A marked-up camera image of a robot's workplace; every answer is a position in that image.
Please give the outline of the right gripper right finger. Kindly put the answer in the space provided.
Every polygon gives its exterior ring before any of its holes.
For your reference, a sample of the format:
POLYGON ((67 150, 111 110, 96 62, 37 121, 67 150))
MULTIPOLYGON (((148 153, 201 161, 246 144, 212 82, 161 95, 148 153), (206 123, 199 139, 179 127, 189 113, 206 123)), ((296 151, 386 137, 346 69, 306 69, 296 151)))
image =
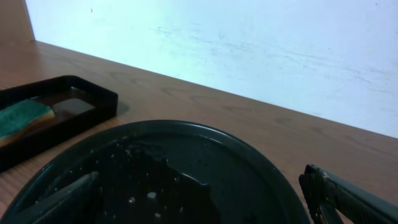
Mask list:
POLYGON ((314 223, 342 223, 342 213, 355 224, 397 224, 397 206, 318 166, 298 179, 314 223))

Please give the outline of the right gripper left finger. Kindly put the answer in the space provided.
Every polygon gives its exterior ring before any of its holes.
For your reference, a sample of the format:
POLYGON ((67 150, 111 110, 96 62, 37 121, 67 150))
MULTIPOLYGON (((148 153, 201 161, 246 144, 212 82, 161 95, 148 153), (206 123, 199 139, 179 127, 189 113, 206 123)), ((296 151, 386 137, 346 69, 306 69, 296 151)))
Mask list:
POLYGON ((95 223, 101 211, 100 174, 91 172, 12 217, 15 224, 95 223))

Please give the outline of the green yellow sponge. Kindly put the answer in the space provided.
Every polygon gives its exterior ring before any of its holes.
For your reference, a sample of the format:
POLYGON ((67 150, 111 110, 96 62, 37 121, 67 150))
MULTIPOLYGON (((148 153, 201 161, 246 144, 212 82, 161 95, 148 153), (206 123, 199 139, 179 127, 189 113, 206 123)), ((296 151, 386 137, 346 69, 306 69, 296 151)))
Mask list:
POLYGON ((36 124, 55 117, 51 107, 23 100, 1 110, 1 147, 15 141, 36 124))

